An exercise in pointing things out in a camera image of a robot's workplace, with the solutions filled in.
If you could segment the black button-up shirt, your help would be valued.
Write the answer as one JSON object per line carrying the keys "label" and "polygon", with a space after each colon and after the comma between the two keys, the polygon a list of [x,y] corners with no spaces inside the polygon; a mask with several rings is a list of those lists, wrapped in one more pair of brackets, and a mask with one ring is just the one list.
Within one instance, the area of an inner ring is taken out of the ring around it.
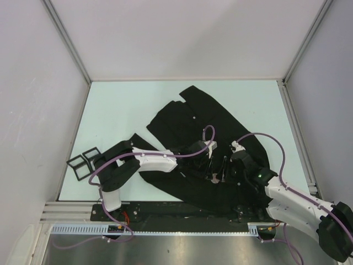
{"label": "black button-up shirt", "polygon": [[[222,166],[224,156],[233,152],[231,143],[237,141],[260,166],[270,169],[268,155],[260,141],[218,101],[204,91],[191,86],[181,92],[180,101],[171,101],[148,124],[148,131],[167,150],[177,151],[196,141],[217,142],[213,150],[213,173]],[[169,173],[141,172],[147,183],[193,206],[204,209],[233,208],[239,199],[235,184],[214,184],[205,174],[183,174],[179,166]]]}

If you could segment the pink red round brooch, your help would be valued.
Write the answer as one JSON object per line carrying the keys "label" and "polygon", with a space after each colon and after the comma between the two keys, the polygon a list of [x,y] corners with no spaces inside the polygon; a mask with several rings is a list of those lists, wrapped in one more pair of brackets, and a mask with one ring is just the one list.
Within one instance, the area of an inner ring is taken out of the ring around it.
{"label": "pink red round brooch", "polygon": [[214,184],[217,184],[217,183],[220,182],[220,180],[217,178],[217,173],[213,173],[212,174],[211,182],[214,183]]}

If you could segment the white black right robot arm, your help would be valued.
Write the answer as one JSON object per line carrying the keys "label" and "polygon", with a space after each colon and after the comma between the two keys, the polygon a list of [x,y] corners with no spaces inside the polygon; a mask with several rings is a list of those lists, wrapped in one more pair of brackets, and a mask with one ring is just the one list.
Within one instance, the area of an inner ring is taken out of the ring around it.
{"label": "white black right robot arm", "polygon": [[352,209],[295,191],[277,173],[258,165],[244,150],[223,159],[222,182],[235,184],[238,203],[233,209],[251,208],[260,221],[283,221],[316,240],[332,259],[352,257]]}

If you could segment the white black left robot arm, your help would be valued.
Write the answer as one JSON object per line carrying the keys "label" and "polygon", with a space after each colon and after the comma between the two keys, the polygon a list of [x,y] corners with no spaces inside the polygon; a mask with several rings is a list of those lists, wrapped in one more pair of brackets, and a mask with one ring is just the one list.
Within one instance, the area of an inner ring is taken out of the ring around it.
{"label": "white black left robot arm", "polygon": [[217,142],[213,140],[194,143],[189,154],[176,151],[143,150],[122,141],[104,153],[93,158],[93,176],[99,178],[99,192],[104,204],[103,215],[109,220],[117,220],[122,214],[120,188],[136,173],[160,171],[169,173],[181,165],[186,158],[211,156]]}

